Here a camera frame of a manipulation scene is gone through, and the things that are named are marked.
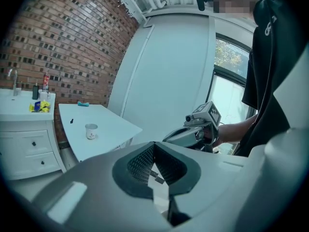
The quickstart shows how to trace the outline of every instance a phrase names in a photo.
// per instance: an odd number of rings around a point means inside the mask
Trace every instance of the faucet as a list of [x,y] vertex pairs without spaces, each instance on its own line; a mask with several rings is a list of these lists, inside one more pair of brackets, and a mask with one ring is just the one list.
[[13,85],[13,96],[17,95],[16,91],[16,81],[17,81],[17,68],[12,68],[9,70],[8,76],[11,76],[12,70],[15,70],[15,76],[14,76],[14,85]]

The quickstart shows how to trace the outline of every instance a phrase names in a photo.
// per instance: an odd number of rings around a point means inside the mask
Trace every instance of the person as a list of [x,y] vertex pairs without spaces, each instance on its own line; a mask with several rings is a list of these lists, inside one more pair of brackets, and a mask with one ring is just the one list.
[[285,0],[210,0],[209,4],[215,12],[250,18],[257,24],[242,102],[259,114],[238,124],[219,126],[213,144],[240,143],[234,155],[247,157],[253,147],[289,129],[273,92],[294,67],[307,41]]

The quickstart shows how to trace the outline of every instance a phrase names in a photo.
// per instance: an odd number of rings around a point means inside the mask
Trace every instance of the blue package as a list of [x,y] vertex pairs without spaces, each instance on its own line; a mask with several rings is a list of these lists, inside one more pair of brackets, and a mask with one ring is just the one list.
[[89,103],[88,102],[87,103],[82,103],[82,102],[78,101],[77,105],[78,106],[89,106]]
[[36,103],[34,103],[34,111],[38,112],[41,109],[41,102],[38,101]]

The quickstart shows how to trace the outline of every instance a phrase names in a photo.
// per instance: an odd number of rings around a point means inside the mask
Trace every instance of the black bottle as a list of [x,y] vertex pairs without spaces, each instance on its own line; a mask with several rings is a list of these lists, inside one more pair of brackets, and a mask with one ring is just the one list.
[[38,98],[39,98],[39,86],[38,83],[36,83],[32,89],[32,99],[37,100]]

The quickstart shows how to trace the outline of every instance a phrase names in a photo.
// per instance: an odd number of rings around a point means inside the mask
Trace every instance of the washbasin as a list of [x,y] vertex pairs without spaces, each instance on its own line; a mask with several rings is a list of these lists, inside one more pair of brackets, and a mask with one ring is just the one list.
[[[54,111],[55,93],[51,93],[51,109]],[[12,89],[0,89],[0,121],[33,121],[33,120],[53,120],[54,113],[32,113],[29,105],[39,100],[32,99],[32,91],[19,92],[13,96]]]

